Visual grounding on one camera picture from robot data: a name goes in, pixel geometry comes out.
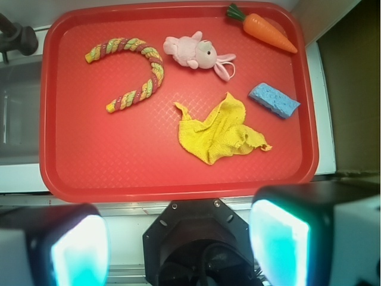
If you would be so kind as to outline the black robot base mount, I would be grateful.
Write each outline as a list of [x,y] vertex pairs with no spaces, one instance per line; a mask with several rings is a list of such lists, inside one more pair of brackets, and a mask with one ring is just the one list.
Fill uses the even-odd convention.
[[151,285],[262,285],[248,224],[219,199],[172,201],[142,235]]

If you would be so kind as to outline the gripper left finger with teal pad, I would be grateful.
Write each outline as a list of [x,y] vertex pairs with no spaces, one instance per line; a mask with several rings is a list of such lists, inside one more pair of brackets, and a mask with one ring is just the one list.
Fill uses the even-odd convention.
[[91,204],[1,212],[1,285],[105,285],[110,238]]

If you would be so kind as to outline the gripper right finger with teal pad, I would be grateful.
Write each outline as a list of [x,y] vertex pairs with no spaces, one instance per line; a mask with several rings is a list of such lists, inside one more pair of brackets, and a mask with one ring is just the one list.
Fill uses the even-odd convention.
[[254,196],[249,237],[271,285],[379,285],[380,186],[266,186]]

